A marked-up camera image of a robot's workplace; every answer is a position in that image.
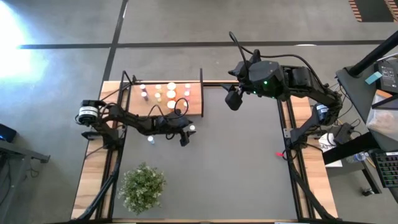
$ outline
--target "white cap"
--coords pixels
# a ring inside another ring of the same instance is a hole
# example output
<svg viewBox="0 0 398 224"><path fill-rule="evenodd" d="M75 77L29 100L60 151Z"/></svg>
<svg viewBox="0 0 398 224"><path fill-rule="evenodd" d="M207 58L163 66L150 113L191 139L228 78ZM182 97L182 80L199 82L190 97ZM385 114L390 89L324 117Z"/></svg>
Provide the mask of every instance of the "white cap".
<svg viewBox="0 0 398 224"><path fill-rule="evenodd" d="M167 98L169 99L174 99L175 98L175 92L174 91L168 91L167 92Z"/></svg>
<svg viewBox="0 0 398 224"><path fill-rule="evenodd" d="M175 83L169 83L167 84L167 89L169 90L175 90L176 84Z"/></svg>
<svg viewBox="0 0 398 224"><path fill-rule="evenodd" d="M167 107L169 109L174 109L175 106L175 101L174 100L170 100L169 102L167 102Z"/></svg>

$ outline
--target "floor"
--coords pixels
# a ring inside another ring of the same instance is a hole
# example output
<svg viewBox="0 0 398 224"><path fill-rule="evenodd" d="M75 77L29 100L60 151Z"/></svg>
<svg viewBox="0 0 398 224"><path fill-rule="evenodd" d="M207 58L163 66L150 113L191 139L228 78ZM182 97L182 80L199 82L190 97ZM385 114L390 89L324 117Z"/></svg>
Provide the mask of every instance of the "floor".
<svg viewBox="0 0 398 224"><path fill-rule="evenodd" d="M7 223L69 220L87 145L80 136L86 128L73 118L81 100L96 99L102 81L119 80L123 70L172 80L198 78L203 68L207 80L232 79L226 71L240 56L231 30L262 54L301 55L323 82L334 84L336 70L375 48L359 44L379 42L398 28L357 22L348 0L5 0L0 18L7 31L0 36L0 123L18 131L16 144L51 155L46 165L32 162L40 175L24 181ZM302 43L318 46L293 46ZM343 111L348 107L347 101ZM352 110L343 121L356 118ZM330 182L340 218L396 222L398 205L388 190L357 193L366 185L362 173Z"/></svg>

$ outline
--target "gray table surface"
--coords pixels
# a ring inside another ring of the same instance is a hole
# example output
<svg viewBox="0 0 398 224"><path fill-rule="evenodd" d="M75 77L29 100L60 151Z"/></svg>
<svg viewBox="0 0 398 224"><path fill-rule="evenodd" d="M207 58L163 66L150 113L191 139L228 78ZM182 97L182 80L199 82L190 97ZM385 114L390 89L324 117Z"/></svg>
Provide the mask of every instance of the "gray table surface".
<svg viewBox="0 0 398 224"><path fill-rule="evenodd" d="M158 167L167 181L162 208L139 216L115 198L113 218L296 219L287 163L275 156L284 149L277 102L244 96L231 111L221 88L205 88L205 117L190 117L197 133L181 147L129 129L118 186L123 174L141 162Z"/></svg>
<svg viewBox="0 0 398 224"><path fill-rule="evenodd" d="M396 67L398 67L397 61L391 62ZM361 77L353 78L350 76L345 69L337 71L337 78L339 79L341 85L344 87L347 95L350 97L351 102L353 102L356 110L361 116L364 123L368 118L368 114L370 112L372 101L374 94L376 92L376 84L373 83L368 85L365 82L370 75L374 73L373 66L367 68ZM380 145L380 148L384 151L394 151L398 149L398 142L389 138L383 134L378 133L377 131L369 130L377 143Z"/></svg>

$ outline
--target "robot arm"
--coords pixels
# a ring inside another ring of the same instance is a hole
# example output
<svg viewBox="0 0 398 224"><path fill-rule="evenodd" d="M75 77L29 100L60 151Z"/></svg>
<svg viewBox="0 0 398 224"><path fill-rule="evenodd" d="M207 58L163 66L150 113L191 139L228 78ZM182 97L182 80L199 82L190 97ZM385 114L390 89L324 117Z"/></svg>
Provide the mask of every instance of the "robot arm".
<svg viewBox="0 0 398 224"><path fill-rule="evenodd" d="M266 96L286 101L290 96L305 96L319 102L312 109L312 116L305 124L290 132L288 145L298 146L307 142L307 137L321 125L331 125L338 117L342 107L341 95L322 85L307 67L279 65L278 62L262 61L260 51L255 50L249 61L239 62L228 72L236 77L239 86L224 85L228 91L225 102L232 110L242 104L243 93Z"/></svg>
<svg viewBox="0 0 398 224"><path fill-rule="evenodd" d="M102 118L99 111L104 109L108 109L109 113ZM108 121L117 121L132 126L145 136L180 134L181 146L186 146L189 143L189 136L195 133L195 131L183 131L185 127L192 124L192 121L182 116L181 110L176 110L175 113L171 112L165 116L140 117L124 111L117 104L106 104L100 100L83 100L77 120L82 125L93 127L103 137L104 146L120 144L118 130L110 128L106 124Z"/></svg>

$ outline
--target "potted plant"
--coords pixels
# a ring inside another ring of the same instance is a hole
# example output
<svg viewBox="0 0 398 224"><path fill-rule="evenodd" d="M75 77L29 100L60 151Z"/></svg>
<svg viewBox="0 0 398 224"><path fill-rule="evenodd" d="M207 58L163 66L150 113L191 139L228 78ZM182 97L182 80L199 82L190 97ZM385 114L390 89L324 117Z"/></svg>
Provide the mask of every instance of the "potted plant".
<svg viewBox="0 0 398 224"><path fill-rule="evenodd" d="M124 173L118 197L124 200L124 207L138 215L155 205L160 206L159 196L165 184L163 172L143 162L137 169Z"/></svg>

